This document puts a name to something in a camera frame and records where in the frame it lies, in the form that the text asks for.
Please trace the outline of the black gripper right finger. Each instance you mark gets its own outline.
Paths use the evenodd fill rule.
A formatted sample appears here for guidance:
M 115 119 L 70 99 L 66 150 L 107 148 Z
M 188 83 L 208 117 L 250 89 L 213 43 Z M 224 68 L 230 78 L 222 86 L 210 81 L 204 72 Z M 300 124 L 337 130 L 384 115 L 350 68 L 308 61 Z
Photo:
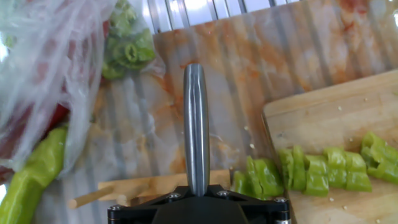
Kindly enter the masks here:
M 211 185 L 200 197 L 201 223 L 219 224 L 290 224 L 290 202 L 283 197 L 259 200 Z

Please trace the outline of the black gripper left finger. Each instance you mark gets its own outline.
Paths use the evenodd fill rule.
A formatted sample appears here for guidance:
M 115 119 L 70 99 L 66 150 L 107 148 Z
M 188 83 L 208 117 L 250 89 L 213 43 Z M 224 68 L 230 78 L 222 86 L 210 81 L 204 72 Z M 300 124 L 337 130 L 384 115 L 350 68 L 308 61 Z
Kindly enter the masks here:
M 171 193 L 161 195 L 148 202 L 136 206 L 113 205 L 108 208 L 108 224 L 128 223 L 178 223 L 182 218 L 179 214 L 165 209 L 174 202 L 194 197 L 188 186 L 177 187 Z

